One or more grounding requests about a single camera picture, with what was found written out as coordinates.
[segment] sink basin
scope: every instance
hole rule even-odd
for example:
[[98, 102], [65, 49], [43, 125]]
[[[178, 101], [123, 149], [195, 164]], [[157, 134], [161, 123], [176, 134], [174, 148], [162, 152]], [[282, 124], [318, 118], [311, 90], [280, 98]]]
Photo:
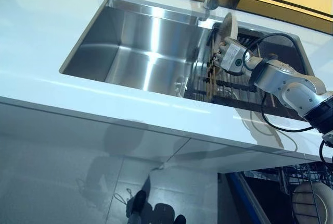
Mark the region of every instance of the sink basin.
[[183, 96], [193, 63], [205, 55], [209, 33], [191, 15], [106, 0], [60, 72]]
[[[252, 111], [261, 111], [263, 91], [249, 86], [245, 75], [225, 71], [216, 76], [212, 98], [207, 97], [207, 62], [210, 39], [220, 21], [143, 4], [137, 0], [105, 0], [62, 65], [60, 72], [100, 82], [179, 96]], [[241, 23], [238, 41], [248, 47], [267, 33], [277, 31]], [[275, 36], [251, 49], [257, 56], [274, 53], [298, 72], [313, 74], [299, 38], [301, 50]], [[272, 95], [266, 100], [268, 114], [302, 120]]]

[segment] dish rack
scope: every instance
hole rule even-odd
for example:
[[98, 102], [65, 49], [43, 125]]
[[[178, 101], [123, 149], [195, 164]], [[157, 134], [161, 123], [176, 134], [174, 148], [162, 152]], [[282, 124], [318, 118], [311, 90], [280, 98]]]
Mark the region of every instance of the dish rack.
[[[216, 34], [216, 31], [213, 30], [207, 42], [207, 45], [210, 47], [210, 54], [208, 56], [211, 58], [213, 56], [212, 39], [214, 39], [214, 34]], [[252, 31], [240, 27], [238, 29], [237, 41], [243, 46], [248, 47], [252, 42], [264, 35], [264, 32]], [[274, 36], [270, 41], [265, 40], [257, 44], [251, 51], [259, 57], [275, 54], [280, 61], [290, 64], [296, 71], [303, 74], [310, 74], [303, 62], [303, 59], [307, 59], [307, 57], [300, 57], [295, 48], [288, 46], [285, 41], [286, 39], [283, 37]], [[302, 49], [302, 45], [297, 39], [296, 42]], [[202, 62], [202, 64], [194, 64], [194, 72], [189, 79], [187, 91], [184, 95], [185, 98], [251, 111], [261, 111], [261, 101], [264, 91], [255, 85], [249, 85], [249, 78], [246, 75], [234, 76], [224, 70], [218, 72], [217, 68], [211, 64], [211, 60], [203, 60]], [[270, 115], [303, 121], [296, 111], [283, 106], [271, 94], [267, 96], [264, 111]]]
[[[331, 189], [333, 189], [333, 170], [332, 168], [327, 167], [325, 164], [321, 162], [309, 163], [309, 164], [299, 164], [293, 166], [286, 166], [286, 167], [279, 167], [279, 168], [270, 168], [270, 169], [261, 169], [255, 171], [247, 171], [244, 172], [245, 177], [263, 179], [263, 180], [270, 180], [270, 181], [278, 181], [280, 185], [280, 190], [285, 194], [288, 195], [290, 198], [291, 206], [293, 204], [306, 204], [312, 205], [315, 207], [315, 215], [311, 214], [300, 214], [295, 213], [293, 208], [292, 209], [292, 216], [295, 223], [296, 216], [306, 216], [310, 218], [316, 218], [317, 223], [321, 224], [321, 220], [319, 218], [319, 211], [318, 211], [318, 202], [316, 202], [316, 197], [313, 191], [313, 184], [316, 182], [321, 182]], [[305, 182], [310, 184], [310, 191], [306, 192], [295, 192], [295, 188], [298, 185], [301, 185]], [[298, 203], [293, 201], [293, 194], [297, 193], [306, 193], [311, 194], [313, 198], [312, 203]]]

